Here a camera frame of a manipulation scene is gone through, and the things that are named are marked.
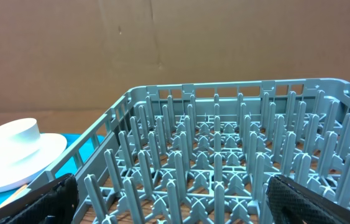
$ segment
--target blue surface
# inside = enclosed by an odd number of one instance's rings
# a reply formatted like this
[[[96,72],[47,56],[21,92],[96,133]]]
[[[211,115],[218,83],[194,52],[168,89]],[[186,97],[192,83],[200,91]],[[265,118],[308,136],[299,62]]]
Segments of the blue surface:
[[[63,136],[67,139],[67,148],[80,137],[80,134],[63,134]],[[98,136],[99,142],[101,142],[104,139],[104,136]],[[83,161],[86,161],[87,158],[92,154],[94,151],[92,141],[89,139],[81,148],[80,148],[80,154]],[[63,174],[72,173],[75,174],[76,172],[76,166],[74,159],[71,158],[64,166],[56,173],[56,177],[60,177]],[[0,204],[5,201],[7,198],[9,198],[17,189],[10,190],[7,192],[0,193]]]

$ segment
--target cardboard wall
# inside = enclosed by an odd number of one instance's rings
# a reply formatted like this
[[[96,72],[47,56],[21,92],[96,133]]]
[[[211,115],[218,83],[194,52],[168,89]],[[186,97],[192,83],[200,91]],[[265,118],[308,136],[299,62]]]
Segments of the cardboard wall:
[[[0,113],[108,108],[138,85],[350,81],[350,1],[0,1]]]

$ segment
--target gray plastic dish rack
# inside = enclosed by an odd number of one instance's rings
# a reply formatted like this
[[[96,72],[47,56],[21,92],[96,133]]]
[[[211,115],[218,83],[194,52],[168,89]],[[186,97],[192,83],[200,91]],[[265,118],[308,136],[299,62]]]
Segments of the gray plastic dish rack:
[[[256,95],[247,96],[246,88]],[[201,89],[212,95],[199,96]],[[220,96],[223,90],[233,93]],[[104,126],[99,142],[96,132]],[[95,150],[83,161],[79,149],[89,139]],[[135,87],[29,188],[55,179],[70,159],[80,196],[74,223],[90,206],[94,223],[117,223],[127,211],[134,223],[157,216],[165,218],[158,223],[272,223],[264,202],[275,174],[350,210],[350,83],[317,78]],[[103,187],[108,178],[112,186]],[[151,213],[144,213],[143,200],[153,203]]]

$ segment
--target white dish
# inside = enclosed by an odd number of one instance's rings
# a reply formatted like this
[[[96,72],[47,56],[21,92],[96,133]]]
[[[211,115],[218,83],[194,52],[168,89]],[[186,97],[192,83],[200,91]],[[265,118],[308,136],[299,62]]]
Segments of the white dish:
[[[39,148],[39,140],[35,118],[22,118],[0,125],[0,163],[12,164],[33,154]]]
[[[29,183],[37,177],[50,163],[52,163],[66,148],[67,140],[61,134],[41,134],[37,141],[36,151],[21,155],[22,159],[9,159],[16,161],[13,163],[4,162],[4,157],[0,156],[0,192],[12,190]],[[16,151],[6,148],[0,144],[0,153],[6,151]]]

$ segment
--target white plate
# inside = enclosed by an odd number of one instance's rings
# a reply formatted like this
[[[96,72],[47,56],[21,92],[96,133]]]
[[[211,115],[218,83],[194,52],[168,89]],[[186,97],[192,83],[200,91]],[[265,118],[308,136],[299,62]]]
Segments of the white plate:
[[[0,192],[15,189],[32,181],[64,151],[67,140],[61,134],[41,134],[39,146],[33,154],[16,163],[0,163]]]
[[[0,166],[8,166],[30,156],[39,150],[38,144],[39,141],[36,144],[28,144],[28,146],[22,147],[8,146],[6,144],[5,146],[7,147],[2,147],[2,144],[0,144]]]

